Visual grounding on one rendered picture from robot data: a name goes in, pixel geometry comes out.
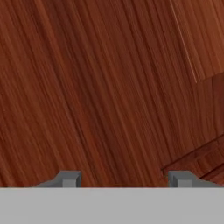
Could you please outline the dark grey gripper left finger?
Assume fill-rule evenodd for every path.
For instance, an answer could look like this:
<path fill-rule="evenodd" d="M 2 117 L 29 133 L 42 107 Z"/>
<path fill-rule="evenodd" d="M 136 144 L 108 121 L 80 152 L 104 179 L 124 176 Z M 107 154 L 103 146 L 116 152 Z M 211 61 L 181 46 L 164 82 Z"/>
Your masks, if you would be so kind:
<path fill-rule="evenodd" d="M 40 183 L 37 187 L 80 187 L 81 186 L 81 172 L 80 171 L 60 171 L 54 178 Z"/>

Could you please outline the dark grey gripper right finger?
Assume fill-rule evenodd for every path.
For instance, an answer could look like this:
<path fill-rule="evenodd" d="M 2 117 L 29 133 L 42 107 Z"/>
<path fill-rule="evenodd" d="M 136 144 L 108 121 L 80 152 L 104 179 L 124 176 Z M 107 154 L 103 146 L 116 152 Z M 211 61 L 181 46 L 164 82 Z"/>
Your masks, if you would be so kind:
<path fill-rule="evenodd" d="M 198 178 L 190 171 L 168 171 L 168 181 L 169 187 L 221 187 L 221 185 L 215 184 L 214 182 Z"/>

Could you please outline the brown wooden cabinet door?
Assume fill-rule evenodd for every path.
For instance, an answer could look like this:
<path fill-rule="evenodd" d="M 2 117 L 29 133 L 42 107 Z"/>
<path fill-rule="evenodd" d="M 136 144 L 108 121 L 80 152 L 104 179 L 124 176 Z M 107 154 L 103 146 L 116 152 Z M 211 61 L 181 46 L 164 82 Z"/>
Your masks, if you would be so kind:
<path fill-rule="evenodd" d="M 161 171 L 164 176 L 168 171 L 190 171 L 204 178 L 221 165 L 224 165 L 224 134 L 171 162 Z"/>

